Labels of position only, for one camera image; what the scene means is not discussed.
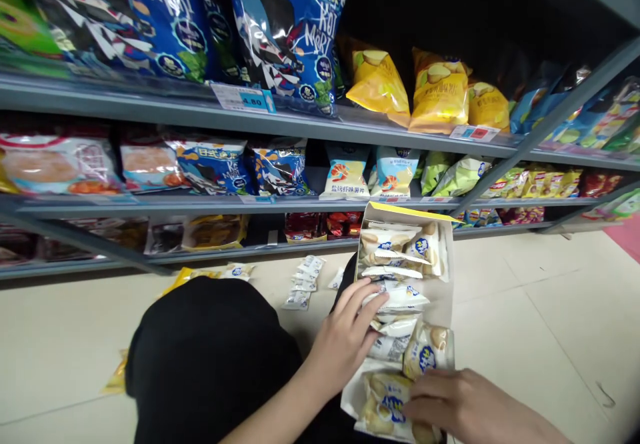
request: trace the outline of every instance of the open cardboard box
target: open cardboard box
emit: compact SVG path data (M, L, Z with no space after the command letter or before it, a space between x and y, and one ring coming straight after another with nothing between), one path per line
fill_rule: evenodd
M384 223L406 224L424 227L430 222L436 222L439 231L440 259L443 260L444 269L440 277L424 276L422 279L408 279L404 282L413 286L424 295L430 304L427 305L422 319L430 324L451 328L451 313L453 310L453 228L451 223L458 220L441 214L433 214L422 211L414 211L404 207L395 207L388 204L369 202L363 216L363 229L366 222L379 221ZM356 374L351 378L342 392L341 408L354 419L358 419L360 411L367 400L362 374L369 371L401 371L402 363L391 363L366 358Z

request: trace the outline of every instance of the white floor tile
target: white floor tile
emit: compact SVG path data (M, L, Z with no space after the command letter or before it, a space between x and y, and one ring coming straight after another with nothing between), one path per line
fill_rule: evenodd
M579 444L613 443L607 420L519 287L453 308L455 360L536 410Z
M611 429L626 438L640 425L640 265L601 262L525 290L589 386ZM616 402L613 408L605 392Z
M134 400L103 397L0 426L3 444L126 444L133 442Z

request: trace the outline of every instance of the tiled floor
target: tiled floor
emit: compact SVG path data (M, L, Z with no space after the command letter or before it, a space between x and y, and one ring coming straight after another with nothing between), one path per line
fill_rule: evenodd
M576 444L623 442L640 417L640 265L601 231L570 241L469 240L454 252L457 366L486 375ZM325 256L308 312L278 310L303 348L335 297L326 284L349 257ZM276 308L298 262L255 270L253 284ZM131 442L133 402L99 391L171 281L142 275L0 292L0 442Z

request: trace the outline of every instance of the yellow snack bag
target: yellow snack bag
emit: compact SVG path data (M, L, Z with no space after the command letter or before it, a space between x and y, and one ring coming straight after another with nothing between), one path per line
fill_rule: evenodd
M347 98L408 127L409 98L389 53L355 39L349 39L345 44L348 53L347 49L353 66L353 86Z
M509 102L496 86L469 83L469 125L482 125L509 132Z
M467 124L469 68L462 61L445 59L416 47L413 66L415 92L409 130L450 134L450 124Z

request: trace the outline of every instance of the price label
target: price label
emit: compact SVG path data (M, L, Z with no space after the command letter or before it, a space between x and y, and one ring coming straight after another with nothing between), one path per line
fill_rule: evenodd
M489 142L498 132L500 129L494 127L459 125L455 127L449 137L465 141Z
M223 109L275 114L275 104L270 91L226 84L209 85Z

